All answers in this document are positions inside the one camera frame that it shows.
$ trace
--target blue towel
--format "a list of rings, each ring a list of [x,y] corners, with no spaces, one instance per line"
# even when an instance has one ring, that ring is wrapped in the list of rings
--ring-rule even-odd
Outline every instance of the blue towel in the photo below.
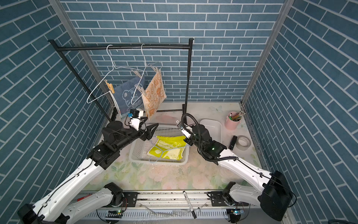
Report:
[[[139,80],[140,80],[140,78],[136,76],[135,78],[133,78],[123,84],[120,84],[114,88],[113,96],[118,104],[118,107],[119,107],[118,109],[120,110],[121,115],[126,115],[130,111],[130,109],[133,109],[133,108],[144,108],[143,100],[142,100],[141,93],[139,90],[137,90],[135,92],[133,102],[138,98],[140,98],[140,99],[137,100],[133,105],[131,103],[131,99],[133,97],[133,93],[135,90],[134,85],[138,84]],[[145,78],[144,77],[140,81],[139,86],[141,86],[145,89]]]

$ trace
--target metal bracket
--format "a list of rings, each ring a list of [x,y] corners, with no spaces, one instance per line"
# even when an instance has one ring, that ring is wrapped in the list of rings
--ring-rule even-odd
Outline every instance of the metal bracket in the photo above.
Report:
[[[211,191],[211,192],[208,192],[208,194],[211,195],[211,200],[210,200],[211,201],[211,206],[213,206],[213,207],[229,206],[229,205],[227,205],[225,203],[225,201],[223,199],[223,192],[222,191]],[[238,202],[237,206],[238,207],[248,206],[248,203],[246,203],[246,202]]]
[[[123,192],[124,197],[127,199],[127,207],[135,207],[137,203],[138,192]]]

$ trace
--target pencil holder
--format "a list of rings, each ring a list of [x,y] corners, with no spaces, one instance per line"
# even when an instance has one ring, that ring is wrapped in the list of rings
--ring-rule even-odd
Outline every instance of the pencil holder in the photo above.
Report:
[[[230,120],[230,116],[234,116],[236,115],[237,112],[231,111],[227,116],[226,116],[226,121],[225,121],[225,128],[228,130],[235,130],[236,127],[241,123],[241,120],[239,121],[233,121]]]

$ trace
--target yellow towel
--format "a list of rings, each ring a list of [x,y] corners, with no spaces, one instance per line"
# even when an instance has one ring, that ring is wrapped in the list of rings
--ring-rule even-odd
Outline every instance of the yellow towel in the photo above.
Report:
[[[161,71],[157,67],[153,69],[156,71],[156,74],[145,90],[145,94],[142,94],[145,114],[149,120],[166,98]]]
[[[158,141],[147,155],[165,159],[181,160],[186,146],[185,136],[163,137],[157,136]]]

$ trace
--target white tray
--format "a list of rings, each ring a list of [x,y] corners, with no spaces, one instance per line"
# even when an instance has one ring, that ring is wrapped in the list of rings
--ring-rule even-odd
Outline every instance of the white tray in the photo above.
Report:
[[[205,126],[213,140],[221,143],[222,125],[220,122],[216,120],[203,119],[200,121],[200,124]]]
[[[135,163],[147,163],[147,164],[161,164],[161,165],[184,165],[188,161],[189,156],[189,145],[187,144],[184,148],[183,158],[181,160],[175,159],[164,159],[149,156],[147,153],[156,144],[156,136],[181,136],[183,133],[175,125],[159,125],[153,134],[151,140],[142,141],[141,139],[136,139],[132,142],[131,149],[129,151],[129,160]]]

